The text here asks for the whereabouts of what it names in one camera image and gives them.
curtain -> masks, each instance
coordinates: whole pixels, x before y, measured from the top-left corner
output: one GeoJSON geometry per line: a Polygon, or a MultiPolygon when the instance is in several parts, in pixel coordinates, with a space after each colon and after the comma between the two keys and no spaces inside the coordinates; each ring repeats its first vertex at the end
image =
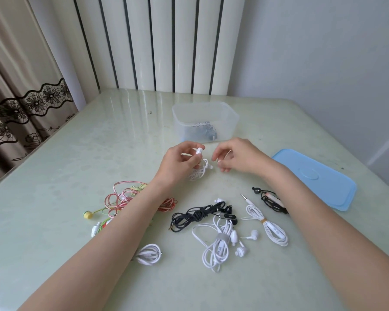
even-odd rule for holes
{"type": "Polygon", "coordinates": [[[27,0],[0,0],[0,177],[78,112],[27,0]]]}

coiled white cable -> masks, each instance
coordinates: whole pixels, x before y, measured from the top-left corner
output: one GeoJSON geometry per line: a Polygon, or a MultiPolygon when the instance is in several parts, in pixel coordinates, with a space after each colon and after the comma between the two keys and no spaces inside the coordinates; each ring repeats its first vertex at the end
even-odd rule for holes
{"type": "Polygon", "coordinates": [[[151,243],[137,250],[132,260],[136,260],[138,263],[143,265],[154,265],[160,260],[160,257],[160,247],[151,243]]]}
{"type": "Polygon", "coordinates": [[[253,220],[257,219],[259,220],[265,229],[266,234],[271,239],[272,242],[285,247],[288,245],[288,237],[284,230],[280,228],[280,226],[270,222],[267,220],[262,212],[257,208],[254,203],[252,203],[249,199],[242,197],[246,200],[248,203],[248,206],[246,207],[246,212],[249,214],[250,217],[244,217],[241,218],[241,220],[253,220]]]}
{"type": "MultiPolygon", "coordinates": [[[[201,154],[202,148],[198,148],[196,154],[201,154]]],[[[209,164],[209,161],[206,158],[203,158],[199,163],[198,169],[193,169],[192,173],[189,175],[190,181],[195,181],[204,176],[206,169],[213,169],[213,166],[209,164]]]]}
{"type": "Polygon", "coordinates": [[[232,222],[230,220],[224,219],[225,224],[219,226],[219,218],[217,221],[215,220],[217,216],[213,217],[213,224],[199,224],[192,228],[193,236],[200,241],[202,245],[206,247],[206,250],[202,255],[202,262],[207,267],[210,268],[214,272],[219,272],[220,266],[223,262],[228,259],[229,256],[229,240],[230,235],[233,229],[232,222]],[[216,240],[213,241],[212,244],[205,244],[195,233],[194,230],[197,227],[210,227],[218,232],[216,236],[216,240]]]}

light green table surface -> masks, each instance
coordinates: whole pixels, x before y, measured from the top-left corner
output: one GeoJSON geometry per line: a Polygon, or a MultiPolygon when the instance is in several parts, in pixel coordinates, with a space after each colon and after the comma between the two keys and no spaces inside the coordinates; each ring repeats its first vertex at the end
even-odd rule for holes
{"type": "MultiPolygon", "coordinates": [[[[292,148],[351,177],[358,191],[350,209],[339,214],[389,255],[389,187],[293,102],[113,89],[0,182],[0,311],[20,306],[90,239],[92,226],[104,217],[86,220],[82,214],[103,207],[115,182],[150,181],[163,154],[178,143],[173,104],[209,100],[233,107],[240,115],[235,135],[249,138],[268,155],[292,148]]],[[[210,159],[216,146],[206,144],[204,158],[210,159]]],[[[161,261],[152,267],[130,263],[106,310],[344,309],[295,224],[266,207],[252,186],[267,187],[251,175],[208,170],[174,191],[175,210],[185,212],[220,197],[243,217],[242,193],[286,231],[289,246],[272,243],[258,221],[240,222],[240,235],[257,229],[260,237],[245,242],[247,256],[232,251],[215,274],[203,266],[204,247],[191,228],[172,233],[167,230],[171,213],[156,214],[141,245],[158,244],[161,261]]],[[[200,235],[214,238],[207,231],[200,235]]]]}

blue lid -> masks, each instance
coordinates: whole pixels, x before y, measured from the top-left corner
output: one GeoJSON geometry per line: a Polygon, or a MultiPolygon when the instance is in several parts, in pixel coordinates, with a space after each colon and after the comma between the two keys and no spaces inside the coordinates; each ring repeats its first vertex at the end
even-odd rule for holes
{"type": "Polygon", "coordinates": [[[287,166],[324,203],[348,210],[357,189],[348,176],[292,149],[280,150],[273,159],[287,166]]]}

black cable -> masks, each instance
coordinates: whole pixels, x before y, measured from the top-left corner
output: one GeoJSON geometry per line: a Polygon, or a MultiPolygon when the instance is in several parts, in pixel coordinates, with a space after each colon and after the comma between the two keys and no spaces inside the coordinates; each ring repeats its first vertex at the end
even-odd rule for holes
{"type": "Polygon", "coordinates": [[[188,209],[185,214],[174,213],[171,216],[170,229],[172,232],[179,232],[186,228],[193,221],[199,222],[208,215],[219,216],[216,213],[223,213],[223,219],[229,219],[234,225],[238,223],[235,215],[232,215],[232,205],[225,207],[224,201],[216,203],[215,205],[207,205],[205,207],[192,207],[188,209]]]}
{"type": "Polygon", "coordinates": [[[260,188],[252,188],[253,191],[256,193],[256,194],[259,194],[261,193],[261,200],[264,201],[264,203],[271,209],[273,209],[274,211],[276,211],[277,213],[284,213],[284,214],[288,214],[288,211],[285,207],[282,207],[281,205],[275,203],[272,199],[268,198],[265,193],[271,193],[273,196],[275,196],[276,198],[278,198],[278,196],[275,194],[275,192],[272,192],[270,190],[262,190],[260,188]]]}

